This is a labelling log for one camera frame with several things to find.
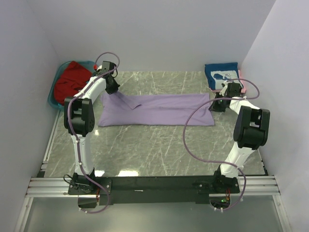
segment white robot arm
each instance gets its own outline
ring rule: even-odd
[[[240,90],[240,84],[225,82],[223,90],[216,95],[216,98],[232,97],[235,100],[216,101],[210,110],[224,112],[228,107],[238,114],[233,135],[234,145],[225,162],[233,163],[242,169],[249,155],[266,143],[270,113],[254,106],[246,99],[236,100],[241,98],[238,97]],[[237,168],[229,164],[221,164],[220,173],[227,178],[238,176]]]
[[[87,89],[88,86],[96,79],[96,76],[93,76],[90,78],[88,84],[82,89]],[[105,90],[106,88],[106,80],[104,78],[101,78],[97,80],[93,86],[83,95],[80,99],[90,99],[91,102],[94,102],[100,93]],[[81,157],[83,161],[83,167],[86,174],[91,174],[94,170],[94,165],[92,162],[91,157],[91,150],[90,150],[90,138],[92,136],[93,132],[90,132],[85,135],[85,137],[82,134],[77,134],[78,138],[80,139],[80,152]],[[74,145],[74,154],[75,154],[75,172],[78,175],[83,175],[80,165],[78,163],[78,152],[77,152],[77,143],[76,143],[76,137],[74,135],[71,135],[71,139],[73,141]]]

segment white wall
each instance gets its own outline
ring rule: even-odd
[[[28,0],[61,61],[114,51],[120,69],[242,62],[275,0]]]
[[[256,104],[271,113],[261,153],[295,232],[309,227],[308,9],[307,0],[277,0],[241,67],[261,88]]]
[[[23,0],[0,7],[0,231],[13,231],[55,119],[47,95],[59,59]]]

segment metal frame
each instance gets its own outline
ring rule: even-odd
[[[239,177],[240,190],[244,183],[244,178]],[[78,197],[78,195],[68,195],[69,184],[63,178],[32,178],[26,198],[31,197]],[[280,195],[278,185],[274,176],[248,176],[245,196],[273,196]],[[225,196],[225,194],[210,194],[210,196]],[[83,195],[82,197],[95,198],[95,195]]]
[[[56,114],[56,118],[55,118],[55,121],[54,121],[52,132],[51,132],[49,140],[48,140],[48,144],[47,144],[47,148],[46,148],[46,151],[45,151],[43,162],[49,160],[49,156],[50,156],[50,152],[51,152],[50,148],[53,146],[53,143],[54,143],[54,140],[55,140],[55,134],[56,134],[55,130],[57,129],[59,115],[60,115],[60,110],[58,110],[58,112]]]
[[[292,227],[290,225],[288,215],[285,211],[285,207],[283,205],[281,196],[273,196],[273,199],[275,202],[276,210],[278,213],[278,217],[279,217],[283,232],[292,232]]]
[[[55,122],[48,141],[41,171],[45,171],[50,157],[51,147],[55,139],[55,131],[59,123],[60,111],[57,112]],[[274,176],[247,176],[247,186],[245,196],[273,196],[277,213],[284,232],[291,232],[291,226],[282,203],[280,191]],[[239,188],[242,190],[244,178],[239,177]],[[70,198],[95,198],[96,195],[68,195],[69,184],[64,182],[62,178],[31,178],[24,203],[15,227],[15,232],[22,232],[26,226],[29,212],[35,197],[70,197]],[[210,197],[225,196],[224,194],[209,194]]]
[[[25,229],[26,226],[26,222],[29,216],[29,212],[32,206],[32,202],[33,202],[33,197],[30,198],[25,198],[24,199],[24,203],[23,206],[21,208],[20,214],[19,214],[19,218],[17,220],[17,224],[15,226],[15,232],[22,232]]]

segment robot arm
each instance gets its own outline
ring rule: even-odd
[[[90,150],[90,138],[92,135],[92,130],[95,125],[95,117],[93,112],[92,103],[98,98],[100,93],[103,90],[106,90],[107,93],[112,94],[118,90],[119,85],[114,80],[112,73],[106,75],[105,78],[101,78],[97,81],[95,79],[102,74],[103,72],[107,72],[113,69],[115,66],[114,63],[104,61],[101,66],[96,70],[94,76],[89,79],[88,84],[81,90],[84,91],[84,95],[74,101],[71,110],[71,121],[74,127],[74,131],[76,132],[79,138],[80,144],[80,154],[83,161],[83,168],[87,175],[92,175],[94,172],[94,165],[91,158],[91,150]],[[71,138],[74,145],[74,153],[75,153],[75,173],[80,176],[83,176],[80,165],[78,163],[78,145],[76,143],[76,137],[70,131],[70,127],[68,125],[68,106],[73,97],[67,97],[64,103],[64,126],[68,129],[71,134]]]
[[[237,99],[240,98],[240,90],[240,84],[225,82],[223,90],[216,98]],[[254,106],[248,100],[216,101],[210,110],[224,112],[227,107],[238,114],[238,118],[233,134],[234,145],[225,162],[233,163],[242,169],[249,155],[267,141],[270,112]],[[220,173],[227,178],[238,176],[237,168],[229,164],[221,164]]]

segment teal plastic bin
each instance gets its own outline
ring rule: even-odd
[[[82,65],[83,67],[85,67],[86,69],[88,69],[91,73],[93,73],[95,70],[93,69],[93,66],[94,66],[94,62],[92,61],[76,61],[77,63],[79,63],[80,65]],[[54,81],[53,81],[53,85],[49,91],[49,94],[48,94],[48,103],[58,109],[58,110],[63,110],[64,107],[63,105],[59,104],[55,98],[54,98],[54,87],[55,87],[55,84],[57,82],[57,80],[60,78],[60,76],[63,74],[64,70],[68,67],[68,65],[71,63],[71,61],[68,61],[68,62],[65,62],[64,64],[62,64],[58,70],[57,70],[57,73],[55,75],[55,78],[54,78]]]

